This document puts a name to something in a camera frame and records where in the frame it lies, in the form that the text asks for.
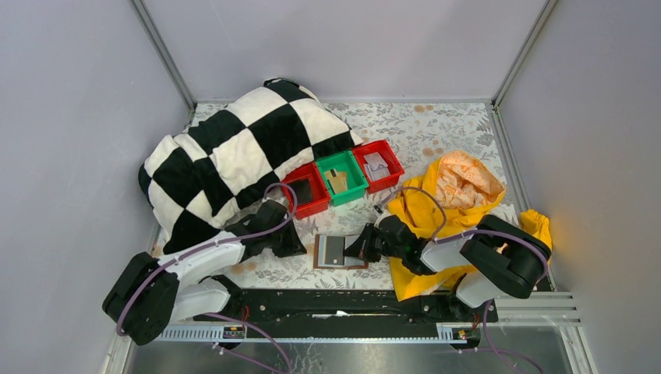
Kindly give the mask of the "brown leather card holder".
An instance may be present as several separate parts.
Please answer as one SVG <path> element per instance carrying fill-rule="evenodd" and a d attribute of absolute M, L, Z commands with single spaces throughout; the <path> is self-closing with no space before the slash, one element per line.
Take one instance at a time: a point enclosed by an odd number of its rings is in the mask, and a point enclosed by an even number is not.
<path fill-rule="evenodd" d="M 369 265 L 366 261 L 344 254 L 344 250 L 353 244 L 357 238 L 357 235 L 317 234 L 315 237 L 313 267 L 332 270 L 367 269 Z"/>

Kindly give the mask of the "grey credit card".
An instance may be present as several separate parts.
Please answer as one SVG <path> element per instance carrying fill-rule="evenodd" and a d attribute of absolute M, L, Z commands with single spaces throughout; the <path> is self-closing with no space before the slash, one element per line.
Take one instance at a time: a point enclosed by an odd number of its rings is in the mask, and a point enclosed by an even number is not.
<path fill-rule="evenodd" d="M 320 235 L 317 246 L 318 267 L 343 267 L 345 265 L 345 237 Z"/>

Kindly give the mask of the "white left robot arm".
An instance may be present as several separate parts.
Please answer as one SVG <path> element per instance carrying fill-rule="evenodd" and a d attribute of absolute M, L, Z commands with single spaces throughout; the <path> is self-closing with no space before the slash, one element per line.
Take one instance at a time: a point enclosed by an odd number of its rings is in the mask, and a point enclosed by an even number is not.
<path fill-rule="evenodd" d="M 220 312 L 239 298 L 238 287 L 218 276 L 269 249 L 280 258 L 304 253 L 291 214 L 265 199 L 258 211 L 180 252 L 135 255 L 102 302 L 120 336 L 145 345 L 180 320 Z"/>

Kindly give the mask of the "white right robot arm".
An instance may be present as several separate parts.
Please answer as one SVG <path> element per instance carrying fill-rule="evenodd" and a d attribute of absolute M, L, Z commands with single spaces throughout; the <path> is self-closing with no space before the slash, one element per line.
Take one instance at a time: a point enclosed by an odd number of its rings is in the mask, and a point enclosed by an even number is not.
<path fill-rule="evenodd" d="M 548 273 L 551 248 L 488 214 L 466 231 L 446 238 L 419 238 L 399 218 L 385 213 L 346 246 L 347 257 L 375 263 L 398 259 L 416 276 L 461 268 L 455 297 L 474 309 L 500 295 L 525 299 Z"/>

